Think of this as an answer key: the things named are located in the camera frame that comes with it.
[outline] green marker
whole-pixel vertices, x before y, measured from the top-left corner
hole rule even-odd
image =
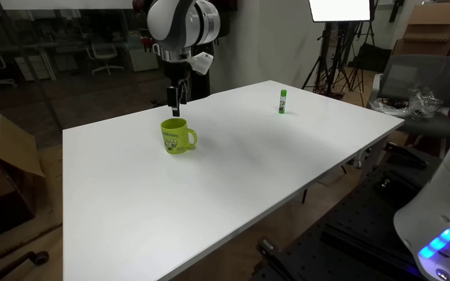
[[[281,102],[279,102],[279,105],[278,105],[278,113],[279,113],[279,115],[284,115],[285,99],[287,99],[287,91],[282,90],[282,91],[281,91]]]

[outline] green mug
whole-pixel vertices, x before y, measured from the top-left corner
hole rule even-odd
[[[167,154],[179,155],[195,149],[196,135],[193,130],[187,129],[187,122],[184,119],[163,121],[160,124],[160,132]]]

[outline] mug handle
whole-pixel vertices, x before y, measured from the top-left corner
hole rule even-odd
[[[192,135],[192,140],[193,140],[193,143],[192,144],[188,144],[188,150],[193,150],[195,149],[195,144],[196,144],[196,135],[195,135],[195,132],[193,130],[190,130],[190,129],[187,129],[187,133],[188,135]]]

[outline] cardboard box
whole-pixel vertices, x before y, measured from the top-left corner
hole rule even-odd
[[[395,43],[393,55],[450,55],[450,43]]]
[[[32,218],[34,177],[43,177],[34,138],[0,116],[0,233]]]
[[[450,43],[450,4],[415,5],[403,40]]]

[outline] floor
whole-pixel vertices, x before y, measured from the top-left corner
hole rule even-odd
[[[363,74],[368,97],[371,74]],[[0,91],[0,113],[35,136],[40,147],[42,166],[46,174],[40,189],[40,205],[35,219],[0,236],[0,269],[18,255],[46,250],[49,261],[42,268],[29,263],[12,272],[7,280],[57,281],[62,280],[62,225],[60,225],[60,132],[49,115],[45,101],[57,116],[62,129],[76,127],[106,118],[128,115],[149,108],[149,101],[163,96],[163,79],[157,72],[123,77],[67,79],[67,83],[42,83],[45,99],[35,86],[18,86]],[[360,105],[359,94],[348,94],[348,104]],[[346,168],[334,171],[324,182],[307,189],[307,200],[301,205],[301,194],[273,211],[190,269],[178,275],[176,281],[248,280],[260,261],[254,247],[260,238],[268,238],[278,249],[284,249],[309,225],[320,219],[357,183],[359,171]]]

